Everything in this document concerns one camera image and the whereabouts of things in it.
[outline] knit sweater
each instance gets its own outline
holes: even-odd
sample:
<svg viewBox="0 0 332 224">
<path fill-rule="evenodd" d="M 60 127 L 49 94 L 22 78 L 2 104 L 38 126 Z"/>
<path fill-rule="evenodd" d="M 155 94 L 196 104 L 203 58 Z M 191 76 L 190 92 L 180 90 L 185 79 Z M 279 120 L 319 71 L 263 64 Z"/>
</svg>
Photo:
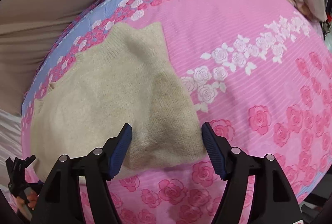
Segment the knit sweater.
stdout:
<svg viewBox="0 0 332 224">
<path fill-rule="evenodd" d="M 87 155 L 133 129 L 120 173 L 192 162 L 205 155 L 190 96 L 170 62 L 160 23 L 114 25 L 105 41 L 76 54 L 76 63 L 35 100 L 31 153 L 45 180 L 57 158 Z"/>
</svg>

